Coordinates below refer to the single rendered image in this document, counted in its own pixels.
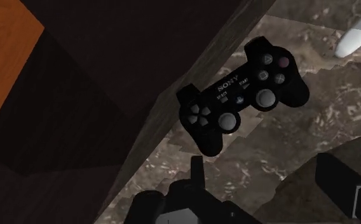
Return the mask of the white oblong object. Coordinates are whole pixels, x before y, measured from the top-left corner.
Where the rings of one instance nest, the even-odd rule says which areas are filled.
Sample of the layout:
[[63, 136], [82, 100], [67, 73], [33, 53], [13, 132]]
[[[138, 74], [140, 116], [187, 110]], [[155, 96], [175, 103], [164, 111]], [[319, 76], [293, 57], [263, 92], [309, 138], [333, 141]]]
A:
[[361, 19], [348, 29], [336, 45], [334, 55], [345, 58], [361, 47]]

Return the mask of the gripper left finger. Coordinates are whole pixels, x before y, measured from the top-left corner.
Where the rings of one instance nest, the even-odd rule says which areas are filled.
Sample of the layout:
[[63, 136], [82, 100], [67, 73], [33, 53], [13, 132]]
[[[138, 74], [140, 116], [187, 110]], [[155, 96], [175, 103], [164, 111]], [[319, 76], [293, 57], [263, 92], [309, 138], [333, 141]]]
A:
[[124, 224], [209, 224], [214, 220], [214, 197], [205, 189], [203, 158], [191, 157], [190, 177], [170, 184], [167, 194], [139, 192]]

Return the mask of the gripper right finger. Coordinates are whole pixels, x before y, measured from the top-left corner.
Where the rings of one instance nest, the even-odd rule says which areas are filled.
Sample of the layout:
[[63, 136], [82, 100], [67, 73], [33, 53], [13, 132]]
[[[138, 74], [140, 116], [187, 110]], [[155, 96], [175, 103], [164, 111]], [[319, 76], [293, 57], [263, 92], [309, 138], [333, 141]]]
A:
[[344, 215], [361, 224], [361, 175], [330, 153], [319, 153], [315, 182]]

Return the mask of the black game controller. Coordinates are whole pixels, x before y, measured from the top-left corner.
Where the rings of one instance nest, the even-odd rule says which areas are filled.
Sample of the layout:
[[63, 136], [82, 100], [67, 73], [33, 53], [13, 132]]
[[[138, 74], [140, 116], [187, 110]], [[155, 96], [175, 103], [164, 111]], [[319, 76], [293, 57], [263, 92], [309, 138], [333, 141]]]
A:
[[205, 156], [220, 154], [223, 135], [239, 129], [239, 112], [245, 108], [267, 112], [278, 103], [298, 108], [310, 98], [288, 50], [258, 36], [244, 46], [244, 51], [246, 63], [205, 90], [199, 91], [190, 83], [176, 93], [180, 122]]

